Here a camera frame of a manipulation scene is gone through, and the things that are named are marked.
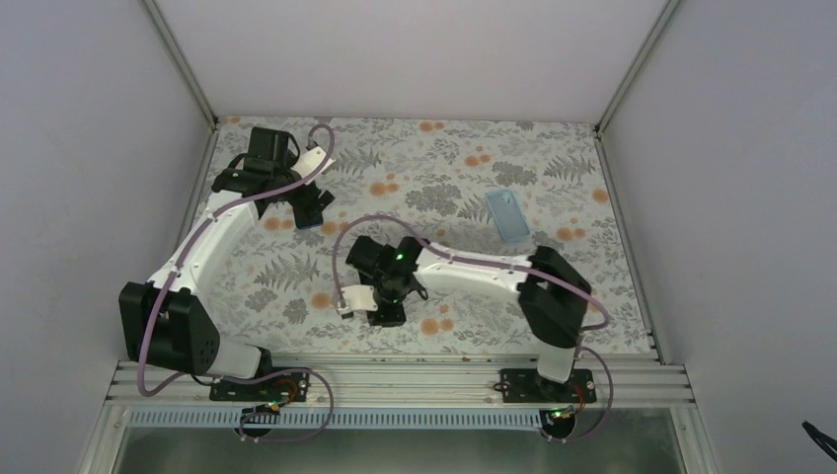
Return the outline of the light blue phone case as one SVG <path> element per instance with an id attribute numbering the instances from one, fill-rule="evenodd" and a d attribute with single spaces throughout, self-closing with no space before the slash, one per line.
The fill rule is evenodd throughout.
<path id="1" fill-rule="evenodd" d="M 531 235 L 531 229 L 515 193 L 509 189 L 486 194 L 486 201 L 499 237 L 507 243 L 518 243 Z"/>

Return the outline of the light blue cased phone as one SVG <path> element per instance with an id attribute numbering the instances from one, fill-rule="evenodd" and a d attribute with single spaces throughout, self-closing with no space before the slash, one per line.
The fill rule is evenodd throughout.
<path id="1" fill-rule="evenodd" d="M 318 227 L 324 223 L 324 217 L 321 211 L 306 211 L 294 208 L 293 216 L 295 226 L 298 230 Z"/>

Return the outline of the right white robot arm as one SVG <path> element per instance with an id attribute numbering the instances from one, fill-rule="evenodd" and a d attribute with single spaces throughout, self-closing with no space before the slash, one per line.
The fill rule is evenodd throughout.
<path id="1" fill-rule="evenodd" d="M 338 312 L 363 311 L 372 326 L 406 322 L 411 293 L 460 290 L 515 304 L 538 342 L 537 394 L 558 402 L 571 392 L 571 371 L 591 286 L 556 250 L 539 246 L 531 255 L 492 256 L 461 252 L 405 237 L 398 246 L 358 237 L 345 259 L 359 282 L 339 291 Z"/>

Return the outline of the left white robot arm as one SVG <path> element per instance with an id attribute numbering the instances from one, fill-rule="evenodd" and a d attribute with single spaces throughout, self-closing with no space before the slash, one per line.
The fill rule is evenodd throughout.
<path id="1" fill-rule="evenodd" d="M 255 127 L 248 148 L 214 178 L 198 223 L 145 282 L 118 296 L 129 358 L 141 366 L 195 376 L 235 378 L 252 400 L 273 389 L 268 350 L 225 338 L 205 302 L 239 240 L 275 203 L 287 203 L 298 229 L 322 224 L 333 202 L 316 179 L 335 162 L 334 147 L 310 138 L 305 147 L 287 131 Z"/>

